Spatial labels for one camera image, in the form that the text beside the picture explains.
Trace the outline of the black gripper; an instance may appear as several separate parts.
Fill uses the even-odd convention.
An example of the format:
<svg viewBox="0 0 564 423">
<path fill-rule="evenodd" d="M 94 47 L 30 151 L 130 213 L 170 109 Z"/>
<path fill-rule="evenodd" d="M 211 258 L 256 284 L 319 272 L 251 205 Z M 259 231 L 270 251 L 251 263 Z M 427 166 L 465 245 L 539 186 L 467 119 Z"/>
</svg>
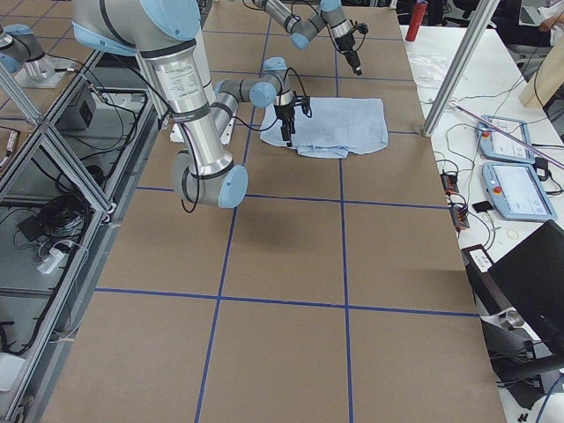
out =
<svg viewBox="0 0 564 423">
<path fill-rule="evenodd" d="M 360 59 L 355 53 L 356 49 L 354 48 L 354 34 L 356 32 L 366 36 L 368 33 L 367 24 L 348 19 L 335 29 L 334 41 L 336 42 L 338 51 L 345 56 L 346 61 L 353 69 L 355 75 L 360 76 L 362 74 Z"/>
<path fill-rule="evenodd" d="M 289 97 L 276 98 L 274 110 L 278 120 L 281 121 L 282 139 L 288 147 L 293 146 L 292 135 L 294 134 L 295 109 L 300 108 L 307 117 L 312 117 L 310 97 L 307 95 L 290 95 Z"/>
</svg>

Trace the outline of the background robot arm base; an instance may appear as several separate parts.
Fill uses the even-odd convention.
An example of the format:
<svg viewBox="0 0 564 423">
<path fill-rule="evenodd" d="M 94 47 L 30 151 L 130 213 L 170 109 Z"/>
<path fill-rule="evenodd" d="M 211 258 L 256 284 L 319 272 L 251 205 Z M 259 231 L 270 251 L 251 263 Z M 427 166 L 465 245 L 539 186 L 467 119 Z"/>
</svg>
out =
<svg viewBox="0 0 564 423">
<path fill-rule="evenodd" d="M 27 88 L 55 88 L 75 69 L 73 60 L 49 56 L 24 24 L 1 27 L 1 64 Z"/>
</svg>

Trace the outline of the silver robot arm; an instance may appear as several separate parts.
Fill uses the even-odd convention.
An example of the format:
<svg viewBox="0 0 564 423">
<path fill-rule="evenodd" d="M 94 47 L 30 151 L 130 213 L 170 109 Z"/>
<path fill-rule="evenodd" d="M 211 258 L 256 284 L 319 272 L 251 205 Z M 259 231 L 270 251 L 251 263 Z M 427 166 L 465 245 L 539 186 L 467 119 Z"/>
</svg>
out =
<svg viewBox="0 0 564 423">
<path fill-rule="evenodd" d="M 349 19 L 340 1 L 320 1 L 317 6 L 309 1 L 292 1 L 290 7 L 278 0 L 242 3 L 250 10 L 267 13 L 291 36 L 298 49 L 307 47 L 323 29 L 327 29 L 335 51 L 345 58 L 356 76 L 363 74 L 358 50 L 366 39 L 368 27 L 364 22 Z M 293 11 L 295 4 L 305 4 L 313 12 L 303 19 Z"/>
<path fill-rule="evenodd" d="M 310 111 L 308 96 L 292 90 L 280 57 L 266 62 L 261 78 L 224 81 L 210 101 L 201 78 L 207 60 L 197 46 L 201 23 L 195 1 L 76 1 L 72 24 L 77 41 L 88 48 L 139 56 L 149 65 L 152 85 L 185 144 L 174 161 L 174 190 L 194 205 L 231 209 L 246 195 L 248 172 L 220 141 L 240 104 L 273 106 L 285 141 L 295 132 L 295 108 Z"/>
</svg>

